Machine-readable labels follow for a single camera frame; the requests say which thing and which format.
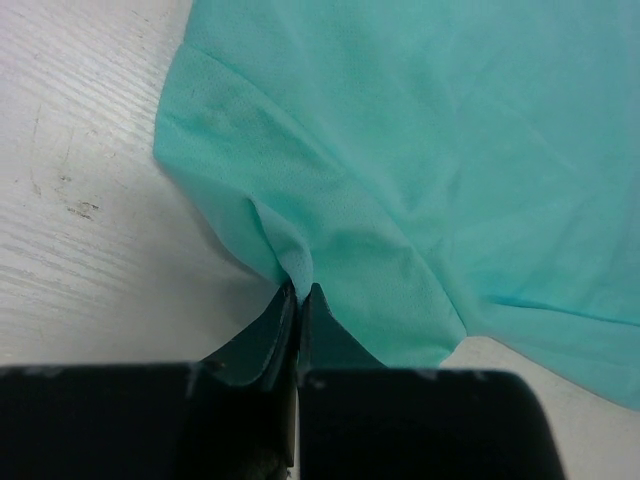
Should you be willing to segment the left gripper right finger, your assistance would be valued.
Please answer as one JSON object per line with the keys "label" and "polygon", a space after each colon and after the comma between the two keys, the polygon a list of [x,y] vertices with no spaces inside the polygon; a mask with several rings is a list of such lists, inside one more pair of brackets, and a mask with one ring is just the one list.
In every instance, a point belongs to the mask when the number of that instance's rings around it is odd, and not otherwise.
{"label": "left gripper right finger", "polygon": [[300,313],[304,479],[561,479],[532,389],[499,370],[390,368],[314,285]]}

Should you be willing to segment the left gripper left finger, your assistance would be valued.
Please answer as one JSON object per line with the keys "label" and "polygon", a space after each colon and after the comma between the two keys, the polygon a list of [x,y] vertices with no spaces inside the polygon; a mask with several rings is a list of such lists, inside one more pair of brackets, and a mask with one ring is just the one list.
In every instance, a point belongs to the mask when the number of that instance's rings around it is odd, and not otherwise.
{"label": "left gripper left finger", "polygon": [[282,479],[293,462],[297,303],[196,361],[1,370],[5,479]]}

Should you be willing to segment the mint green t shirt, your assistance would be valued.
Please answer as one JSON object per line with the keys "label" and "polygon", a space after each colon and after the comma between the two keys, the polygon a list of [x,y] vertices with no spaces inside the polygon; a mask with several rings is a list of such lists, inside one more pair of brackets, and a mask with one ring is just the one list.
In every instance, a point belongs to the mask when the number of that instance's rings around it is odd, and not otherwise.
{"label": "mint green t shirt", "polygon": [[635,1],[197,1],[154,155],[391,366],[493,338],[639,406]]}

